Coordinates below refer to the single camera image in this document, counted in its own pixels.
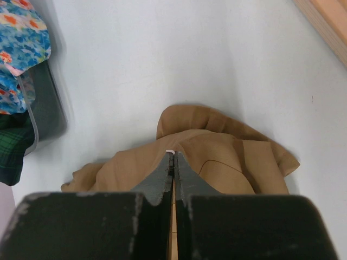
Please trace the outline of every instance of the clear plastic container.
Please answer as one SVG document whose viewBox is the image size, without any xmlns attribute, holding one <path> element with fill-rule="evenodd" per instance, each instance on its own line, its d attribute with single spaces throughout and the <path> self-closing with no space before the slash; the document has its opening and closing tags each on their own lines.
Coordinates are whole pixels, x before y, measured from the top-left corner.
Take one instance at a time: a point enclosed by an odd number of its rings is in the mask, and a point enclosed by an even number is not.
<svg viewBox="0 0 347 260">
<path fill-rule="evenodd" d="M 55 89 L 48 62 L 44 61 L 31 69 L 35 88 L 35 101 L 27 106 L 28 113 L 35 132 L 35 141 L 25 155 L 41 148 L 61 136 L 66 129 L 66 119 Z M 22 79 L 18 77 L 19 85 L 26 104 L 29 103 Z"/>
</svg>

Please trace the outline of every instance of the white table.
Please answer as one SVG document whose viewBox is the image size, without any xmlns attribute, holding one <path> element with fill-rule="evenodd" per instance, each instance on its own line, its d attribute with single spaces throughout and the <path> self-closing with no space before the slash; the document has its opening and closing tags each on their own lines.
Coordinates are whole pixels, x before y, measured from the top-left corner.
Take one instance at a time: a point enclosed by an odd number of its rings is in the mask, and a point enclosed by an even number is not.
<svg viewBox="0 0 347 260">
<path fill-rule="evenodd" d="M 24 160 L 16 202 L 155 138 L 161 111 L 200 103 L 292 151 L 347 258 L 347 69 L 290 0 L 32 0 L 52 38 L 64 136 Z"/>
</svg>

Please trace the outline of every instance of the blue floral cloth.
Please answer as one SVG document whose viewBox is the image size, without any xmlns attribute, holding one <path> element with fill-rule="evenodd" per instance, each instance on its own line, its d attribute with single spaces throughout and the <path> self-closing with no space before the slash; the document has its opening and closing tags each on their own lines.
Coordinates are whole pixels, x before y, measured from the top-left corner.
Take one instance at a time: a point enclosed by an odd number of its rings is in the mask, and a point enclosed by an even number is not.
<svg viewBox="0 0 347 260">
<path fill-rule="evenodd" d="M 28 0 L 0 0 L 0 114 L 27 110 L 17 77 L 29 101 L 35 100 L 29 68 L 50 56 L 48 30 Z"/>
</svg>

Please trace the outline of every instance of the gray container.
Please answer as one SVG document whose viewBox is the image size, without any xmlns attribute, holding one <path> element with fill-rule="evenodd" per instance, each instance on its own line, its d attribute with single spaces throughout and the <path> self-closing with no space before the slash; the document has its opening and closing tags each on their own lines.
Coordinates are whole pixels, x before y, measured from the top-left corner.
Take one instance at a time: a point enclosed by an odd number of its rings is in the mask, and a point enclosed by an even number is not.
<svg viewBox="0 0 347 260">
<path fill-rule="evenodd" d="M 28 113 L 35 132 L 35 141 L 25 155 L 41 148 L 59 136 L 66 129 L 66 119 L 55 89 L 48 62 L 44 61 L 29 69 L 35 88 L 35 101 L 28 107 Z M 26 104 L 28 97 L 22 79 L 18 77 Z"/>
</svg>

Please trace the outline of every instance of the brown cloth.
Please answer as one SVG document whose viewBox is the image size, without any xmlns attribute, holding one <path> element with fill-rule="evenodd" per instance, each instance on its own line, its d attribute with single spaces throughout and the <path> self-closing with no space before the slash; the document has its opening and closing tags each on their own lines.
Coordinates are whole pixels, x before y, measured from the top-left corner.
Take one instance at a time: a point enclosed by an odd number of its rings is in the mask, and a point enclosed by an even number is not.
<svg viewBox="0 0 347 260">
<path fill-rule="evenodd" d="M 208 107 L 180 105 L 162 113 L 155 142 L 118 152 L 105 164 L 87 164 L 61 190 L 128 191 L 156 169 L 166 150 L 182 152 L 191 168 L 222 193 L 288 194 L 284 177 L 300 165 L 251 127 Z M 171 260 L 177 260 L 175 204 L 169 244 Z"/>
</svg>

